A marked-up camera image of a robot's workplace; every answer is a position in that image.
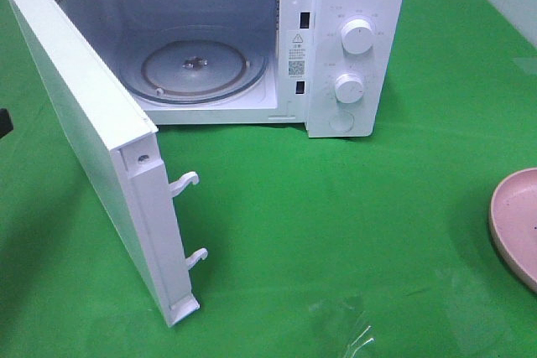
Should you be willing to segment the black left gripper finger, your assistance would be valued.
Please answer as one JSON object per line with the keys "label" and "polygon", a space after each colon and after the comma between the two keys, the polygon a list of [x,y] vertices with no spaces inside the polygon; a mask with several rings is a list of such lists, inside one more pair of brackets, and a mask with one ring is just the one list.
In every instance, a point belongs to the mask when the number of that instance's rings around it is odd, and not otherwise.
{"label": "black left gripper finger", "polygon": [[13,130],[13,122],[6,108],[0,109],[0,137],[4,137]]}

